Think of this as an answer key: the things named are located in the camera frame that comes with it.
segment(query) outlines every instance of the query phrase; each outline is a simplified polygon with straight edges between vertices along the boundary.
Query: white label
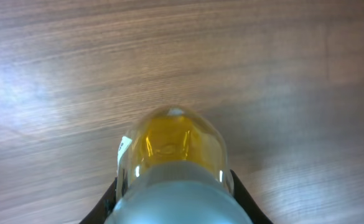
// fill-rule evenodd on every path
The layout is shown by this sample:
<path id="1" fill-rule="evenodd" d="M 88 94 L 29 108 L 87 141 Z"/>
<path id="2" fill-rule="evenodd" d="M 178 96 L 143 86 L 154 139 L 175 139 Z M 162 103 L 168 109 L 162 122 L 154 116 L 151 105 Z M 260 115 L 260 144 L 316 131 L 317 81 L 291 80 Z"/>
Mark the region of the white label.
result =
<path id="1" fill-rule="evenodd" d="M 119 144 L 119 148 L 118 148 L 118 164 L 122 158 L 122 155 L 126 152 L 126 150 L 128 149 L 128 147 L 131 143 L 132 143 L 132 139 L 130 139 L 126 136 L 122 137 L 121 144 Z"/>

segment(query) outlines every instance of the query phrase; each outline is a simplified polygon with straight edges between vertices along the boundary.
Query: yellow liquid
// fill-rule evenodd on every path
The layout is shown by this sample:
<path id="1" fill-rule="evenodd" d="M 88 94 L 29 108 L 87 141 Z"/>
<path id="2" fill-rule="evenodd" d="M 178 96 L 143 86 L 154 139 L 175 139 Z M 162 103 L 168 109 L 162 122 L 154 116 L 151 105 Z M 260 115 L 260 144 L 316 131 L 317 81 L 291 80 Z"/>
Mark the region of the yellow liquid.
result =
<path id="1" fill-rule="evenodd" d="M 232 191 L 228 177 L 222 177 L 225 171 L 229 173 L 223 139 L 194 112 L 175 106 L 158 109 L 129 130 L 127 137 L 133 142 L 119 166 L 126 173 L 128 186 L 153 166 L 190 161 L 204 167 Z"/>

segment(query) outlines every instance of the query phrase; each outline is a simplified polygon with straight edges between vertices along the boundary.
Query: clear plastic bottle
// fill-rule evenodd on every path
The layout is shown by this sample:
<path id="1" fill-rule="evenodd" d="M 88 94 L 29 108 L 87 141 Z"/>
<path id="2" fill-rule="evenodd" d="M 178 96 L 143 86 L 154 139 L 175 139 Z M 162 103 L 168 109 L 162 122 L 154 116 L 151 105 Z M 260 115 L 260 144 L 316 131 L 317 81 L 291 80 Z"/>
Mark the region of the clear plastic bottle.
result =
<path id="1" fill-rule="evenodd" d="M 186 108 L 167 106 L 153 111 L 126 133 L 118 153 L 116 201 L 148 173 L 150 177 L 139 188 L 179 179 L 205 182 L 201 176 L 205 173 L 233 195 L 222 137 L 208 121 Z M 154 168 L 162 171 L 149 172 Z"/>

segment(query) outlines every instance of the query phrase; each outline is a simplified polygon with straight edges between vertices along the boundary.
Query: wooden table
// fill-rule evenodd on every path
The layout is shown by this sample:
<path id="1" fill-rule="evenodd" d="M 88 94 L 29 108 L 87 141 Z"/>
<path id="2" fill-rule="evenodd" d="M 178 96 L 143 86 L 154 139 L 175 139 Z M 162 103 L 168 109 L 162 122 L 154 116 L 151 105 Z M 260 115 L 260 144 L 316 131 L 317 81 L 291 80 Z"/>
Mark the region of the wooden table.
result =
<path id="1" fill-rule="evenodd" d="M 78 223 L 168 104 L 274 223 L 364 223 L 364 0 L 0 0 L 0 223 Z"/>

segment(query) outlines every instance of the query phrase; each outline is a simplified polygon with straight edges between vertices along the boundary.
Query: wooden tabletop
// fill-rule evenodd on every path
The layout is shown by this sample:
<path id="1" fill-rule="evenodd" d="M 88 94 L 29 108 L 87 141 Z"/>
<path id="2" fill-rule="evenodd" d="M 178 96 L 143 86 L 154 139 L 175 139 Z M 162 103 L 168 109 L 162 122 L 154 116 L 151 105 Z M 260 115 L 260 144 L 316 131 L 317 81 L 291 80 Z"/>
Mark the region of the wooden tabletop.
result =
<path id="1" fill-rule="evenodd" d="M 364 0 L 0 0 L 0 224 L 78 223 L 168 104 L 274 223 L 364 223 Z"/>

